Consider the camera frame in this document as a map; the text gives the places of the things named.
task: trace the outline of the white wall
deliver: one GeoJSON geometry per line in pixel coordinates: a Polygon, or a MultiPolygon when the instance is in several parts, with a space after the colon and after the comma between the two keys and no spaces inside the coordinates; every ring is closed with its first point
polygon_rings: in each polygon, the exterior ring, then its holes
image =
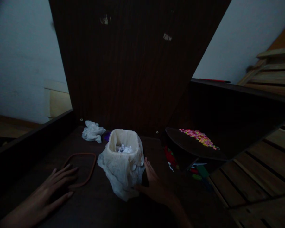
{"type": "Polygon", "coordinates": [[[66,83],[47,0],[0,1],[0,115],[44,123],[45,79],[66,83]]]}
{"type": "Polygon", "coordinates": [[[236,84],[285,28],[285,0],[232,0],[193,78],[236,84]]]}

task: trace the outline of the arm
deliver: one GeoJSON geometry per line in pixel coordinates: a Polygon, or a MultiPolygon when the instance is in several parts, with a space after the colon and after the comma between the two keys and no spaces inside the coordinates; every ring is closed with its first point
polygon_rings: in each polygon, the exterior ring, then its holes
{"type": "Polygon", "coordinates": [[[70,164],[58,172],[54,169],[36,191],[0,221],[0,228],[33,227],[70,198],[73,192],[68,192],[53,203],[49,203],[50,197],[59,188],[77,178],[74,173],[78,168],[68,170],[69,167],[70,164]]]}
{"type": "Polygon", "coordinates": [[[147,158],[145,158],[144,164],[146,167],[149,187],[136,185],[135,189],[146,194],[156,202],[166,205],[175,215],[181,228],[193,228],[193,225],[186,215],[186,212],[179,199],[165,186],[163,186],[147,158]]]}

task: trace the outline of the purple object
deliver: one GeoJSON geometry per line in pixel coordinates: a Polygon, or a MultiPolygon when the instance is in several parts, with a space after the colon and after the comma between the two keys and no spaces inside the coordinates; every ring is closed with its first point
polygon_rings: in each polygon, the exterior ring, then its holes
{"type": "Polygon", "coordinates": [[[107,132],[107,133],[104,135],[104,139],[105,139],[106,141],[109,141],[110,134],[111,134],[111,132],[107,132]]]}

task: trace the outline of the colorful candy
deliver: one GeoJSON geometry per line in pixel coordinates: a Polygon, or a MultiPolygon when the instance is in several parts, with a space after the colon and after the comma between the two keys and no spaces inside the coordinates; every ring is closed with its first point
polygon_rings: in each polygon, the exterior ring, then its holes
{"type": "Polygon", "coordinates": [[[217,150],[217,147],[213,145],[213,142],[205,135],[204,133],[196,130],[191,129],[180,129],[181,132],[184,132],[185,134],[189,135],[192,138],[195,138],[199,142],[201,142],[204,146],[212,147],[213,149],[217,150]]]}

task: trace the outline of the green object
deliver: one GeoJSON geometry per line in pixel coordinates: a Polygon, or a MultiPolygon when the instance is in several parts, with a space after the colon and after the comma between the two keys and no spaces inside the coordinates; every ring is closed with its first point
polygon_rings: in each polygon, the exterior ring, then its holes
{"type": "Polygon", "coordinates": [[[202,177],[208,177],[209,176],[208,171],[206,170],[206,168],[203,165],[196,166],[196,168],[202,177]]]}
{"type": "Polygon", "coordinates": [[[192,177],[198,181],[202,180],[202,177],[200,175],[197,175],[197,174],[192,174],[192,177]]]}

